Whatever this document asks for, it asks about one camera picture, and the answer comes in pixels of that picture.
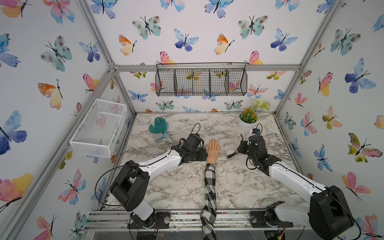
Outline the mannequin hand flesh coloured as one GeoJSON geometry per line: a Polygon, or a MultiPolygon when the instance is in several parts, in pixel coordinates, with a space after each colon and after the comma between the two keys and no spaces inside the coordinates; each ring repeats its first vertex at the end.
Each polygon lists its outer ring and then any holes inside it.
{"type": "Polygon", "coordinates": [[[206,147],[208,164],[216,164],[217,158],[219,156],[219,148],[220,145],[218,140],[211,139],[206,147]]]}

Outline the black white plaid sleeve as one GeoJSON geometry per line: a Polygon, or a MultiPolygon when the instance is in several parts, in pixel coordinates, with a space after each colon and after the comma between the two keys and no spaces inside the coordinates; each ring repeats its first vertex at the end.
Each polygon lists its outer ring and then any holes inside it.
{"type": "Polygon", "coordinates": [[[200,215],[204,240],[216,240],[214,223],[217,217],[215,165],[207,164],[204,173],[205,206],[200,215]]]}

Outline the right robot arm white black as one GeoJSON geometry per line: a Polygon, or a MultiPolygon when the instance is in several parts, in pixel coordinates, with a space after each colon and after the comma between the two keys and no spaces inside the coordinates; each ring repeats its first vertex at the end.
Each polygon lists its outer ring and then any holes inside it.
{"type": "Polygon", "coordinates": [[[241,140],[237,150],[228,155],[247,156],[249,170],[258,170],[268,177],[285,184],[301,196],[307,206],[290,205],[277,201],[264,209],[263,215],[251,214],[254,227],[279,227],[284,224],[298,224],[312,229],[323,240],[333,240],[357,225],[343,191],[326,187],[291,169],[280,158],[268,153],[261,135],[252,135],[247,141],[241,140]]]}

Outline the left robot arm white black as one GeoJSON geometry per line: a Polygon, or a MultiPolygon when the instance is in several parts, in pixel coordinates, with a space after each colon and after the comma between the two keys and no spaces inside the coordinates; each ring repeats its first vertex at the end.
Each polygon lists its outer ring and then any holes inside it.
{"type": "Polygon", "coordinates": [[[167,170],[192,162],[207,159],[204,140],[199,134],[190,134],[187,139],[151,160],[142,163],[128,161],[119,171],[110,186],[110,193],[128,212],[147,222],[155,216],[155,209],[145,200],[148,184],[167,170]]]}

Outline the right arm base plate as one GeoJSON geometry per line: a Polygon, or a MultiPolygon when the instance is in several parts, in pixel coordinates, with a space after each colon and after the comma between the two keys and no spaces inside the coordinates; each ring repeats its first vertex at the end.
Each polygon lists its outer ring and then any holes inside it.
{"type": "Polygon", "coordinates": [[[250,224],[253,228],[292,228],[294,226],[293,223],[282,222],[267,210],[250,211],[250,224]]]}

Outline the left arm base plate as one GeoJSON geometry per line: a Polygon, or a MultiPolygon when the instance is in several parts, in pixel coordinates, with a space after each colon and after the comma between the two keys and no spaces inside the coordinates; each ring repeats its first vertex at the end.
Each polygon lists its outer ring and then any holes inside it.
{"type": "Polygon", "coordinates": [[[168,229],[171,221],[170,212],[155,211],[147,220],[131,214],[128,220],[129,229],[168,229]]]}

